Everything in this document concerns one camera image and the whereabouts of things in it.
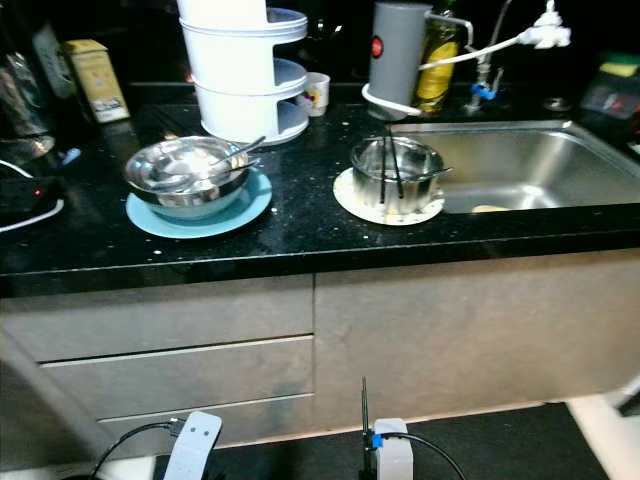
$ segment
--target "stacked white containers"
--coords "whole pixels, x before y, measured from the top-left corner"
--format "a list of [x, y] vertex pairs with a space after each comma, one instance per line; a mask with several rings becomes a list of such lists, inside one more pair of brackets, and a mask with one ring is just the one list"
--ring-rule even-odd
[[203, 128], [247, 143], [264, 135], [285, 142], [309, 119], [291, 99], [304, 90], [306, 71], [274, 58], [274, 45], [307, 34], [307, 18], [265, 0], [178, 0]]

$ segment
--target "blue plate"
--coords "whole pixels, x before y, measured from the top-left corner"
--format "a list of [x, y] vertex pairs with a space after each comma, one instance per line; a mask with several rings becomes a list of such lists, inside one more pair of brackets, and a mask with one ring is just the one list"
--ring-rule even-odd
[[147, 233], [165, 238], [203, 238], [230, 232], [260, 215], [271, 201], [271, 182], [252, 168], [238, 199], [221, 212], [199, 220], [168, 218], [151, 211], [133, 193], [127, 197], [127, 216]]

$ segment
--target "drawer front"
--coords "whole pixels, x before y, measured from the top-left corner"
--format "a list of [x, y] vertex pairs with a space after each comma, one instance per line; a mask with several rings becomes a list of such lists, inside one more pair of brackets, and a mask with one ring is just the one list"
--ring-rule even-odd
[[312, 331], [311, 275], [0, 300], [3, 327], [40, 362]]
[[44, 364], [96, 419], [310, 393], [312, 337]]
[[[163, 412], [128, 418], [101, 420], [115, 440], [129, 430], [152, 422], [165, 422], [170, 418], [186, 419], [193, 410]], [[308, 433], [313, 428], [313, 395], [297, 395], [257, 402], [204, 408], [200, 411], [222, 419], [222, 431], [216, 446], [257, 442], [265, 438]], [[145, 432], [127, 440], [119, 456], [160, 455], [169, 453], [175, 439], [166, 431]]]

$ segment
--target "sink basin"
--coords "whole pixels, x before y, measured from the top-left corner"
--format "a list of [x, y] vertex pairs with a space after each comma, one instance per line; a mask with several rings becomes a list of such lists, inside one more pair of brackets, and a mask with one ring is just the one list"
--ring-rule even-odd
[[640, 202], [640, 164], [573, 122], [406, 124], [454, 170], [445, 211], [529, 210]]

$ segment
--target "stainless steel bowl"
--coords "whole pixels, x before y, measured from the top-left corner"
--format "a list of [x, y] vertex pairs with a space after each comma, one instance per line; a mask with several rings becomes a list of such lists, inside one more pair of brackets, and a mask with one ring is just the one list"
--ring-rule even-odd
[[156, 143], [129, 159], [125, 177], [131, 191], [156, 213], [201, 219], [220, 212], [240, 195], [249, 170], [229, 170], [246, 165], [249, 157], [243, 153], [223, 160], [238, 148], [215, 137]]
[[[398, 189], [390, 137], [367, 138], [353, 147], [351, 163], [354, 195], [361, 204], [378, 208], [386, 214], [412, 213], [432, 200], [436, 177], [430, 175], [442, 172], [442, 157], [433, 148], [409, 138], [393, 137], [393, 146], [402, 183], [402, 198]], [[383, 188], [384, 203], [381, 203]]]

